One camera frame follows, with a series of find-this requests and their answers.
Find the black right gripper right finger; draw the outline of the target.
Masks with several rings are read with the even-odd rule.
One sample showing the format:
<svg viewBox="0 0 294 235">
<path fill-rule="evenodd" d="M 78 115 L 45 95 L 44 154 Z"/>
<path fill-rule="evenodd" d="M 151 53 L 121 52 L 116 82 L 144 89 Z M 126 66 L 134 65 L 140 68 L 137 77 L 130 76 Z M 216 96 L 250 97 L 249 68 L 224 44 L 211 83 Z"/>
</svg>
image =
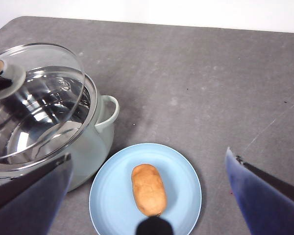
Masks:
<svg viewBox="0 0 294 235">
<path fill-rule="evenodd" d="M 225 166 L 232 192 L 252 235 L 294 235 L 294 186 L 236 156 Z"/>
</svg>

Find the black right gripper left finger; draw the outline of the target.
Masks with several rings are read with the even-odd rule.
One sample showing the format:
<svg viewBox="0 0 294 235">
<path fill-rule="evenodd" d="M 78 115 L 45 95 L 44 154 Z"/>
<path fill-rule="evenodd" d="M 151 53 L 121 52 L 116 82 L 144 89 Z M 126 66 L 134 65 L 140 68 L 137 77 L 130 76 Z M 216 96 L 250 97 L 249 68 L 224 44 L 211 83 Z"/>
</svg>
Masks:
<svg viewBox="0 0 294 235">
<path fill-rule="evenodd" d="M 0 235 L 46 235 L 68 192 L 70 154 L 0 186 Z"/>
</svg>

